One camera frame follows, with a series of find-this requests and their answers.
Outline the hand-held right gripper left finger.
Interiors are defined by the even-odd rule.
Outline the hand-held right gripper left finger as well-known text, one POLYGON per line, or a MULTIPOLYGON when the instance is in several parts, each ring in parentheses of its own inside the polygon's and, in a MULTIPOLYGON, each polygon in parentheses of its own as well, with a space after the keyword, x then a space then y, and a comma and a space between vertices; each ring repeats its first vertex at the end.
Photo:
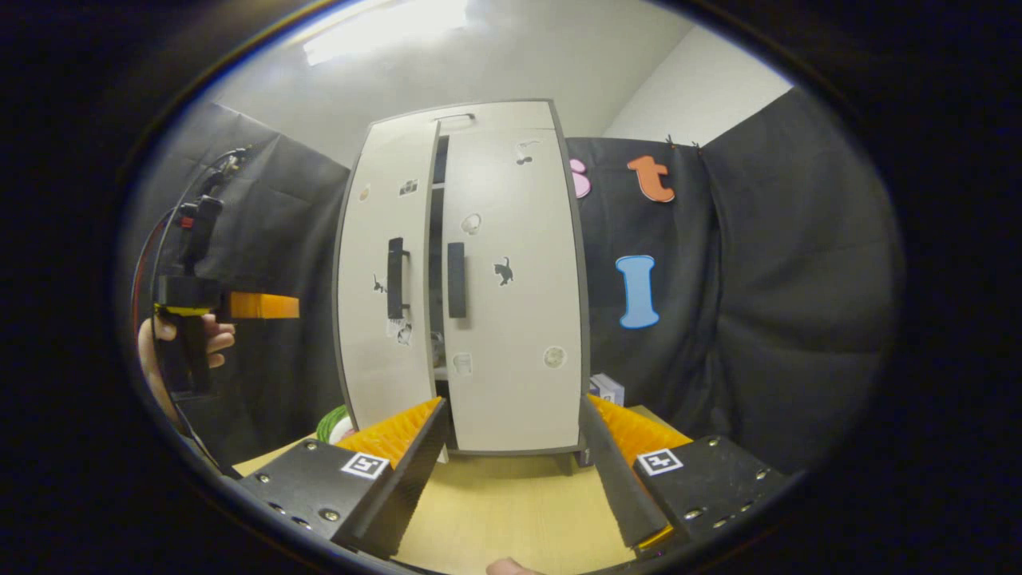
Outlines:
POLYGON ((390 559, 449 432, 449 403, 435 397, 336 443, 304 440, 240 479, 240 485, 304 531, 390 559))

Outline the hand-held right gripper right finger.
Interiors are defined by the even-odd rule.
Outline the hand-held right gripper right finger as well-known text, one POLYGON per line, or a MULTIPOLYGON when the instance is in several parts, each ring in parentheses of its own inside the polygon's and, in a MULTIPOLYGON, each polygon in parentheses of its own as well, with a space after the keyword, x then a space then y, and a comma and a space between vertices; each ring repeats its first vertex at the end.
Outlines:
POLYGON ((592 395, 580 397, 578 428, 624 545, 639 559, 715 545, 803 478, 722 434, 691 439, 592 395))

